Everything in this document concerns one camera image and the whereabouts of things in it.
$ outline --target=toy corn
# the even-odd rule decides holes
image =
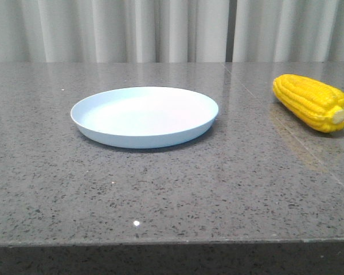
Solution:
[[[275,96],[298,118],[321,132],[344,128],[344,93],[318,80],[283,74],[273,82]]]

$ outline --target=gray granite countertop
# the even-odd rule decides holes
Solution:
[[[283,73],[344,90],[344,62],[0,63],[0,246],[344,240],[344,130],[283,108]],[[220,112],[199,138],[153,150],[79,132],[75,103],[134,86],[197,91]]]

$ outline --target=white curtain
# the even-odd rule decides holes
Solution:
[[[233,61],[344,61],[344,0],[239,0]]]
[[[344,61],[344,0],[0,0],[0,62]]]

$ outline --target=corn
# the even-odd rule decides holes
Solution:
[[[311,128],[329,133],[344,128],[344,93],[318,80],[283,74],[273,82],[275,96]]]

